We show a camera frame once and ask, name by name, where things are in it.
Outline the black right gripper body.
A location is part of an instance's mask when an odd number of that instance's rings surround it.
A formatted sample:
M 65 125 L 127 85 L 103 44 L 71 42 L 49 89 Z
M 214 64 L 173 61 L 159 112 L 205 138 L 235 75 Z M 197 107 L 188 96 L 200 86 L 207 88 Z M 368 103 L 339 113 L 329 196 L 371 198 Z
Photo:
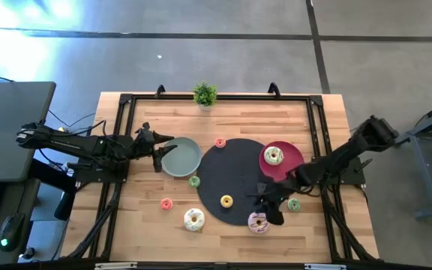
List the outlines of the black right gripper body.
M 280 182 L 258 182 L 256 184 L 256 198 L 263 198 L 265 206 L 280 205 L 290 197 L 290 183 Z

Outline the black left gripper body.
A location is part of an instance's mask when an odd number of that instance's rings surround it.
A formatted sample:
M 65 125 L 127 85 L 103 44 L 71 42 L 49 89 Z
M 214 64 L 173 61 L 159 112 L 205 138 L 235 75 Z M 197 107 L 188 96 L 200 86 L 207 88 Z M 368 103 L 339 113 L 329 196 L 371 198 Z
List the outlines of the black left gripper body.
M 148 122 L 144 122 L 142 127 L 136 132 L 136 139 L 130 146 L 130 159 L 138 160 L 144 157 L 150 157 L 153 160 L 153 167 L 156 173 L 162 171 L 162 150 L 155 148 L 155 133 L 150 130 Z

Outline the large pink donut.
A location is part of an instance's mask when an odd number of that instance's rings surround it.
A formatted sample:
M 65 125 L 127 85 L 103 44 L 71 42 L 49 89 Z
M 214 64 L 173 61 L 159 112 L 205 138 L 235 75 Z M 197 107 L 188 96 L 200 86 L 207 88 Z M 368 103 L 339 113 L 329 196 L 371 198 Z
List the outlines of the large pink donut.
M 262 234 L 269 230 L 269 222 L 265 213 L 253 212 L 247 219 L 247 225 L 252 233 Z

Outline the sage green round plate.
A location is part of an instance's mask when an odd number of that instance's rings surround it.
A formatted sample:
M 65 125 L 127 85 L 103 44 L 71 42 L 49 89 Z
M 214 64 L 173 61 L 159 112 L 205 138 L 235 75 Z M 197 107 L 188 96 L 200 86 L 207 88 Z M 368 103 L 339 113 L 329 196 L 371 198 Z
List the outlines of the sage green round plate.
M 167 174 L 175 177 L 189 176 L 199 167 L 203 155 L 199 145 L 191 138 L 177 137 L 164 146 L 176 146 L 161 161 Z

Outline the dark red round plate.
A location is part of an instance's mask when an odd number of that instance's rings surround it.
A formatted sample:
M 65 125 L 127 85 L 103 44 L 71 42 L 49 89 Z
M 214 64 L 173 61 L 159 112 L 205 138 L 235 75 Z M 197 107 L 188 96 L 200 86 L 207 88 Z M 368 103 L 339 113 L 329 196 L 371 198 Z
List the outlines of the dark red round plate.
M 269 146 L 277 146 L 283 151 L 283 162 L 277 166 L 269 165 L 264 161 L 263 153 Z M 259 154 L 259 166 L 262 173 L 274 182 L 283 181 L 287 177 L 287 172 L 302 165 L 304 162 L 302 153 L 293 144 L 284 141 L 270 142 Z

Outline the large white green-striped donut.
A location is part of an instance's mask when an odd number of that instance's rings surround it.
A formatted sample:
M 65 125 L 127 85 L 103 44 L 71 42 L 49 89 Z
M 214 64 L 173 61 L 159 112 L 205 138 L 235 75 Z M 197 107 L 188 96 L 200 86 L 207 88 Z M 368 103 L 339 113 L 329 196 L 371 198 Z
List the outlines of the large white green-striped donut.
M 264 161 L 272 166 L 281 164 L 284 160 L 283 151 L 277 146 L 269 146 L 263 153 Z

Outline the black round woven placemat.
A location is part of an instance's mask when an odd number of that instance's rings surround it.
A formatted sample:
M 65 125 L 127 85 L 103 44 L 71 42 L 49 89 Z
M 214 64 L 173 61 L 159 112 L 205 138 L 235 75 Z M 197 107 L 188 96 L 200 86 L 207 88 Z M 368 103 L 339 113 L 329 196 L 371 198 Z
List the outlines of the black round woven placemat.
M 196 176 L 197 192 L 207 212 L 226 224 L 246 226 L 254 212 L 258 182 L 272 182 L 260 169 L 264 145 L 252 139 L 229 139 L 224 148 L 211 147 L 202 157 Z M 233 198 L 231 208 L 221 206 L 221 197 Z

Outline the green plant in white pot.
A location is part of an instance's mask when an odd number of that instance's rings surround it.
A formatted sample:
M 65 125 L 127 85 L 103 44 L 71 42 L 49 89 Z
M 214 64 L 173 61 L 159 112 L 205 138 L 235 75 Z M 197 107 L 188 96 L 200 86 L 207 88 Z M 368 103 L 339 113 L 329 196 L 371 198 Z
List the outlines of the green plant in white pot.
M 201 82 L 193 87 L 193 100 L 202 111 L 209 111 L 217 100 L 218 88 Z

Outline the large white sprinkled donut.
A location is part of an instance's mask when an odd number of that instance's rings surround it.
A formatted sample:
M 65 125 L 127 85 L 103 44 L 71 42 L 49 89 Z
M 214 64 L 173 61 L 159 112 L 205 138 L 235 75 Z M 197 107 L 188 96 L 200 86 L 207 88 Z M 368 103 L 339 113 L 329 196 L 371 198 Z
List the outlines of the large white sprinkled donut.
M 198 208 L 191 208 L 184 214 L 184 225 L 192 232 L 199 231 L 206 222 L 204 213 Z

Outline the grey side desk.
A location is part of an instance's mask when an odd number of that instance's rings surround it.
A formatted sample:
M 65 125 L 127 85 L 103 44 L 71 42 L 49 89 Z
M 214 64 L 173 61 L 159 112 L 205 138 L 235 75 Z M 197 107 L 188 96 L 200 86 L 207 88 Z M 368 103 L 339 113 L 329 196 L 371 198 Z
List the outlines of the grey side desk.
M 34 152 L 18 146 L 21 127 L 47 117 L 54 82 L 0 82 L 0 182 L 26 178 Z

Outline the black computer mouse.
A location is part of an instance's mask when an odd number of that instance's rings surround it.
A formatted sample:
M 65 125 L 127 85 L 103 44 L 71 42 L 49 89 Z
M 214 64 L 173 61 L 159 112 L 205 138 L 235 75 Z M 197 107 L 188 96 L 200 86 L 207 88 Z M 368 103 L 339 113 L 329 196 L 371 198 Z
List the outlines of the black computer mouse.
M 14 213 L 4 219 L 0 230 L 0 249 L 2 251 L 10 252 L 16 249 L 20 242 L 24 220 L 24 213 Z

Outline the white metal bracket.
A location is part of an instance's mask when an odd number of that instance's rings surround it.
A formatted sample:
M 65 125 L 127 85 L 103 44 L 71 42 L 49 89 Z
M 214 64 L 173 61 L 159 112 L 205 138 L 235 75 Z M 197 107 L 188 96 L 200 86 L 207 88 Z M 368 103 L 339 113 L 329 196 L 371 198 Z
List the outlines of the white metal bracket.
M 347 270 L 345 265 L 305 263 L 304 270 Z
M 94 270 L 131 270 L 137 266 L 138 262 L 102 262 L 96 263 Z

